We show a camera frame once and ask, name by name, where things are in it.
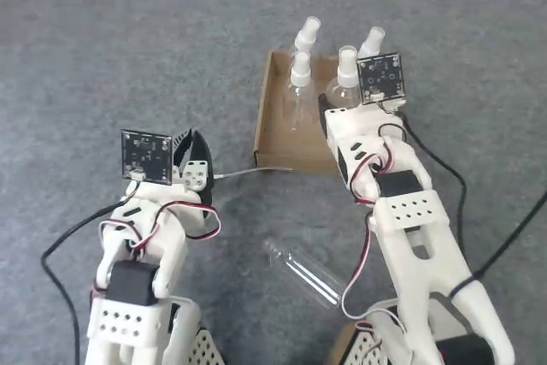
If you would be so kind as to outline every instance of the white cable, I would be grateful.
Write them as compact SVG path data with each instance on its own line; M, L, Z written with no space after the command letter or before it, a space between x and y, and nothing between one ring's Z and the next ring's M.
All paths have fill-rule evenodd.
M99 227L98 227L98 230L99 230L99 240L101 241L101 247L104 248L104 244L103 244L103 230L104 230L104 226L106 225L111 225L111 226L122 226L124 228L126 228L127 230L129 230L129 232L131 234L133 234L133 237L134 239L133 240L130 240L129 242L129 246L134 248L135 244L138 243L138 241L140 240L138 235L137 235L137 228L135 228L134 226L132 226L131 224L129 224L128 222L125 222L125 221L122 221L122 220L114 220L114 219L107 219L107 220L103 220L101 222L99 222ZM142 258L144 256L144 250L139 250L140 251L140 257Z
M290 167L254 167L246 170L234 171L233 173L215 174L215 180L225 179L226 177L233 177L235 175L254 173L255 171L294 171L294 168Z
M404 326L404 324L401 322L398 316L393 314L390 310L380 307L374 307L369 309L367 312L365 312L362 317L365 318L371 314L374 314L375 312L383 312L384 314L388 314L393 320L399 325L403 333L407 333L407 328Z
M345 298L347 297L348 292L350 292L351 287L356 283L357 279L361 275L362 269L365 267L365 263L367 262L367 258L368 258L368 252L370 251L370 238L371 237L372 237L371 233L368 233L368 240L367 240L367 243L365 244L365 246L367 247L366 251L365 251L365 255L363 256L363 258L359 262L359 266L357 267L356 273L353 275L350 282L345 287L344 292L342 293L342 300L340 302L340 306L342 307L342 311L344 312L344 315L347 316L348 318L350 318L351 320L359 321L359 320L362 320L363 318L365 318L365 316L367 316L367 313L365 313L363 315L352 315L352 314L350 314L347 311L347 309L345 308Z
M222 229L222 221L221 221L221 218L219 217L219 214L218 212L216 211L216 209L214 209L213 207L209 207L209 206L206 206L206 205L201 205L201 204L197 204L197 203L188 203L188 204L183 204L183 203L174 203L174 204L171 204L168 206L168 208L170 207L175 207L175 206L178 206L178 207L188 207L190 209L200 209L202 211L206 211L208 213L211 213L212 215L215 216L215 219L216 221L218 222L218 227L215 228L213 231L213 233L211 233L210 236L208 236L207 234L204 234L204 238L201 238L201 239L209 239L209 238L213 238L213 237L216 237L217 235L219 235L219 233L221 232L221 229ZM148 234L145 238L143 238L142 240L140 240L138 243L136 243L133 248L138 248L140 247L141 245L143 244L146 244L148 243L148 241L150 241L150 239L152 237L154 237L154 235L156 234L157 230L160 228L160 224L159 223L156 223L156 225L152 228L152 231L150 232L150 234Z

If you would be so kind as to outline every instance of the perforated plastic plate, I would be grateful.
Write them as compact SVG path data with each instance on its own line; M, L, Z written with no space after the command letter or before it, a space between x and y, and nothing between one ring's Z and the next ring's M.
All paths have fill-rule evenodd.
M154 346L168 324L170 305L150 307L95 298L91 307L87 336L115 344Z
M216 349L211 333L202 329L197 333L191 347L188 365L224 365L220 352Z
M434 190L418 191L385 199L395 230L443 222L449 219L438 194Z
M370 351L368 349L376 342L370 333L361 332L351 346L350 353L345 358L344 365L386 365L387 358L382 355L380 348Z

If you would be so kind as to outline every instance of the clear plastic tube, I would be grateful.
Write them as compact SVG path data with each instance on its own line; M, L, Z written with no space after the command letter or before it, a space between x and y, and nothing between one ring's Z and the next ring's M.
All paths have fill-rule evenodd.
M302 294L329 309L340 305L343 283L314 258L273 238L264 241L264 250L272 270Z

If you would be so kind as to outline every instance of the red and white wire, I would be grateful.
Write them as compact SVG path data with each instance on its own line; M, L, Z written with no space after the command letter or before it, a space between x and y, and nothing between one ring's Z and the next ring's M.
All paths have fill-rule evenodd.
M366 226L366 232L365 232L365 245L363 246L363 251L361 253L361 259L359 263L357 264L357 267L353 274L351 275L350 282L348 282L348 285L345 287L344 292L342 292L342 298L340 301L340 306L342 307L342 311L344 312L344 315L350 318L351 320L362 320L364 318L363 315L352 315L348 312L348 310L345 308L345 299L348 295L348 292L350 292L351 287L356 283L357 279L361 275L362 269L365 267L365 264L367 262L368 258L368 252L370 251L370 240L371 235L370 231L368 229L368 226Z
M391 153L390 148L387 146L387 143L384 143L384 148L385 148L385 152L387 153L387 159L385 160L385 162L379 154L377 153L369 154L368 156L362 159L362 161L356 167L356 171L353 173L353 175L350 178L350 192L358 203L367 204L367 205L374 205L376 203L374 200L370 198L359 196L356 193L355 189L353 188L353 184L355 180L357 180L357 177L359 177L359 174L361 173L363 168L366 165L368 165L375 157L379 158L381 164L385 164L385 166L382 166L380 168L380 171L379 171L380 174L387 173L391 169L391 167L393 166L393 154Z
M157 221L158 221L161 213L165 209L168 209L168 208L174 207L174 206L187 207L187 208L190 208L190 209L200 209L202 211L208 212L208 213L215 216L215 219L217 221L217 227L215 229L209 231L208 233L205 233L205 234L202 234L202 235L197 235L197 236L191 236L191 235L186 234L187 238L195 239L195 240L209 239L209 238L216 237L221 232L222 221L221 221L221 218L219 217L218 211L214 207L210 207L208 205L203 205L203 204L198 204L198 203L189 203L187 201L172 201L170 203L163 204L158 209L158 211L156 213L156 217L154 218L154 227L152 228L152 231L150 231L150 234L148 234L146 237L144 237L142 240L140 240L138 243L136 243L133 246L134 250L140 250L141 248L145 247L148 244L148 242L152 239L152 237L154 237L156 235L157 231L160 229L160 225L158 224Z
M131 233L133 233L134 234L134 239L132 240L132 242L129 243L129 245L132 247L132 249L134 249L135 244L138 244L138 242L143 239L143 237L140 235L140 233L138 232L137 228L135 228L134 225L129 224L127 221L116 220L114 218L110 218L110 219L107 219L107 220L103 220L99 223L99 227L98 227L99 239L101 241L101 246L102 247L104 247L104 244L103 244L103 231L104 231L105 226L107 226L107 225L116 226L116 227L122 226L122 227L128 229ZM143 255L144 255L144 250L140 250L140 257L142 257Z

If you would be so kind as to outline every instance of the perforated metal base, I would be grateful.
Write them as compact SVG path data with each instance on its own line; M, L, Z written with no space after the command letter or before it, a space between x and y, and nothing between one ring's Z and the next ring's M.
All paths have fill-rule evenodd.
M359 333L345 358L344 365L387 365L387 358L380 348L368 352L365 356L370 347L377 342L370 333Z
M216 349L211 333L202 329L197 333L191 347L188 365L224 365L220 352Z

